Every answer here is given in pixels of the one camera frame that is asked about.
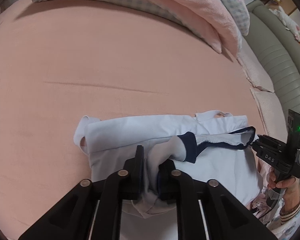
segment pink bed sheet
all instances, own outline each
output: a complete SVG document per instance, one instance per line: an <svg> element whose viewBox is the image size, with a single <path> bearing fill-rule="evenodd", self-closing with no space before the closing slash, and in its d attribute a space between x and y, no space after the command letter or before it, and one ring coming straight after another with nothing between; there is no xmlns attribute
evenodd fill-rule
<svg viewBox="0 0 300 240"><path fill-rule="evenodd" d="M80 118L247 115L241 66L165 19L103 2L20 0L0 15L0 228L17 239L81 179Z"/></svg>

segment human hand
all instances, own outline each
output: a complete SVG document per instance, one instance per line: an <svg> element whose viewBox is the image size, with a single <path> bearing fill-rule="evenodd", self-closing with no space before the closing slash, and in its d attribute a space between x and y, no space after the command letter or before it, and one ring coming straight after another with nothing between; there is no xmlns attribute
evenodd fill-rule
<svg viewBox="0 0 300 240"><path fill-rule="evenodd" d="M300 191L299 191L299 179L296 177L291 177L275 183L276 175L274 174L274 168L271 168L269 175L269 183L267 188L286 188L283 195L285 212L292 210L300 201Z"/></svg>

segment white plush toy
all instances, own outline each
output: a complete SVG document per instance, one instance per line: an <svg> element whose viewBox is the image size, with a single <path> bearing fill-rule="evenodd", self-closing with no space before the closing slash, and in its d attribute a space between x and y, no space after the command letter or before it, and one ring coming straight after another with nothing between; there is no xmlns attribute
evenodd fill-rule
<svg viewBox="0 0 300 240"><path fill-rule="evenodd" d="M298 24L284 12L282 7L279 6L279 10L269 10L279 18L283 25L286 26L286 29L291 31L294 34L296 40L300 42L300 28Z"/></svg>

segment black device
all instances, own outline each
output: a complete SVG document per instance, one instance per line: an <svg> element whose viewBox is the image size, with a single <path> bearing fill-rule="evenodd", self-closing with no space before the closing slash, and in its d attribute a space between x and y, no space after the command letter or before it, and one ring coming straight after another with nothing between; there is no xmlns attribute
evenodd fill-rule
<svg viewBox="0 0 300 240"><path fill-rule="evenodd" d="M288 139L287 143L276 140L267 135L258 135L259 139L252 143L257 157L274 167L279 182L291 176L300 178L300 114L289 109L288 111ZM268 192L266 203L273 208L285 189L274 188Z"/></svg>
<svg viewBox="0 0 300 240"><path fill-rule="evenodd" d="M102 181L82 180L19 240L118 240L122 200L137 200L143 188L143 155L138 146L122 170ZM210 240L276 240L218 181L194 180L172 160L159 166L158 192L176 203L179 240L206 240L206 230Z"/></svg>

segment cushioned headboard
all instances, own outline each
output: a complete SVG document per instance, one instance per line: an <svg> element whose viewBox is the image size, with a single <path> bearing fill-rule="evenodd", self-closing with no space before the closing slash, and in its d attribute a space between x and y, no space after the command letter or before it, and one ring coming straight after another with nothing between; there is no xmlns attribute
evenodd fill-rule
<svg viewBox="0 0 300 240"><path fill-rule="evenodd" d="M300 113L300 44L261 1L247 7L250 30L246 41L272 79L285 118L288 109Z"/></svg>

